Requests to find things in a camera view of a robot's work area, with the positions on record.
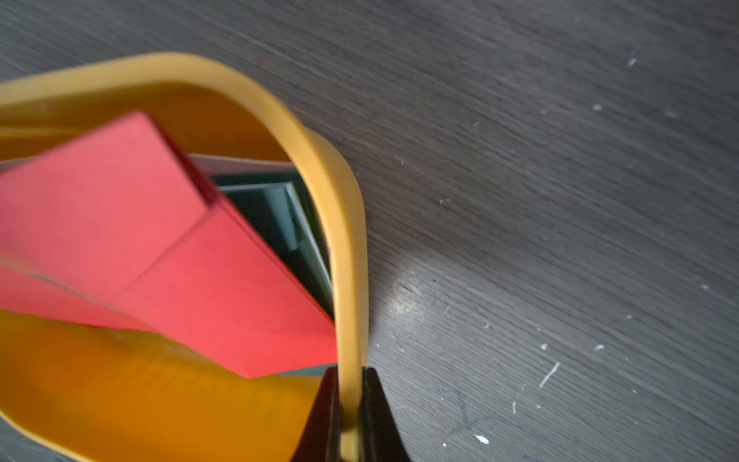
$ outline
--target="red paper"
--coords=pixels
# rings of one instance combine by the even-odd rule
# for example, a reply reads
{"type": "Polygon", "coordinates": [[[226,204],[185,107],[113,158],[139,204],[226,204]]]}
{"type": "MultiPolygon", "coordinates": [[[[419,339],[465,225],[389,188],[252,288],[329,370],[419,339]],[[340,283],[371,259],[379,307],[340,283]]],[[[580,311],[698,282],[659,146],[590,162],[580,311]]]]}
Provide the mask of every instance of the red paper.
{"type": "Polygon", "coordinates": [[[0,172],[0,308],[154,330],[246,377],[336,361],[333,323],[142,113],[0,172]]]}

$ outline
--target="scratch mark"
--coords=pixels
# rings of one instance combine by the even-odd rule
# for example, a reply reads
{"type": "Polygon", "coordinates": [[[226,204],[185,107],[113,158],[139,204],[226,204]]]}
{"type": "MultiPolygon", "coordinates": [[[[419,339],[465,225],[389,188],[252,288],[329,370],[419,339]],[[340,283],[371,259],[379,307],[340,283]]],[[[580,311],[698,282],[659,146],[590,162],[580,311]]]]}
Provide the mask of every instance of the scratch mark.
{"type": "Polygon", "coordinates": [[[539,384],[539,388],[544,388],[544,385],[547,383],[547,380],[556,372],[556,370],[559,369],[559,361],[552,367],[552,370],[549,371],[549,374],[544,376],[544,380],[542,380],[542,383],[539,384]]]}
{"type": "Polygon", "coordinates": [[[481,418],[476,418],[474,420],[471,420],[469,417],[469,414],[467,412],[467,403],[465,400],[464,393],[462,393],[459,390],[446,390],[442,391],[442,393],[453,393],[457,397],[457,405],[459,406],[459,412],[462,418],[462,423],[460,425],[457,425],[455,428],[453,428],[451,431],[449,431],[449,438],[453,437],[459,432],[462,431],[472,431],[472,426],[480,424],[482,422],[497,422],[499,424],[505,424],[509,425],[511,427],[516,427],[518,430],[522,432],[526,432],[529,435],[535,437],[538,440],[544,441],[546,444],[549,444],[551,446],[559,446],[558,443],[552,441],[547,437],[546,435],[542,434],[539,430],[529,427],[524,424],[520,424],[516,421],[509,420],[505,417],[499,417],[497,415],[485,415],[481,418]]]}
{"type": "Polygon", "coordinates": [[[523,390],[526,389],[526,384],[523,384],[521,387],[521,390],[518,390],[518,394],[516,394],[516,398],[513,398],[513,415],[516,415],[516,401],[518,401],[518,398],[521,397],[521,393],[523,393],[523,390]]]}

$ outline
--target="paper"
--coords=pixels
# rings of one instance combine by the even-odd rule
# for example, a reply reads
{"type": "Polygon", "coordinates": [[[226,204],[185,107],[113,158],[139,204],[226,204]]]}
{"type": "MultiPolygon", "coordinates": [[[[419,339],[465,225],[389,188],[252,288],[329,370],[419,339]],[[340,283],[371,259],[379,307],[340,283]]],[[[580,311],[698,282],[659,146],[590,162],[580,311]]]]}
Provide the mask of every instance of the paper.
{"type": "Polygon", "coordinates": [[[148,328],[245,377],[336,361],[328,315],[143,113],[0,171],[0,216],[4,309],[148,328]]]}

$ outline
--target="orange plastic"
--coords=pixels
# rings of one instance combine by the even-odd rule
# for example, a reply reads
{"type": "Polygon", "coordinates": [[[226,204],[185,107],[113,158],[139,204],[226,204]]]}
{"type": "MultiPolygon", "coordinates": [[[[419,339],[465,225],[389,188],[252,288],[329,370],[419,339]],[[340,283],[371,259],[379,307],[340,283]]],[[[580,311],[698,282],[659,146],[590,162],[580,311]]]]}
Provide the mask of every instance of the orange plastic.
{"type": "MultiPolygon", "coordinates": [[[[249,78],[176,53],[0,84],[0,160],[34,155],[135,109],[187,152],[295,163],[330,249],[341,454],[358,460],[367,235],[346,161],[249,78]]],[[[3,418],[59,452],[95,462],[288,461],[320,382],[245,379],[156,334],[7,311],[0,311],[0,376],[3,418]]]]}

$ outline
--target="stack of papers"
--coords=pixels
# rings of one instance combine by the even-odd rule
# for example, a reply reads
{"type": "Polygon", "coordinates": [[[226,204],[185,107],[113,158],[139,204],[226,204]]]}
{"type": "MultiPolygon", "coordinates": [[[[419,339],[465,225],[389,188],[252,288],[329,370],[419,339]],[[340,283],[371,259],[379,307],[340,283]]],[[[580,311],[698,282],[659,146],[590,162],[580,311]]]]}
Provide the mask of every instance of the stack of papers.
{"type": "Polygon", "coordinates": [[[134,113],[0,166],[0,216],[2,309],[158,332],[244,377],[336,362],[327,252],[290,164],[189,157],[134,113]]]}

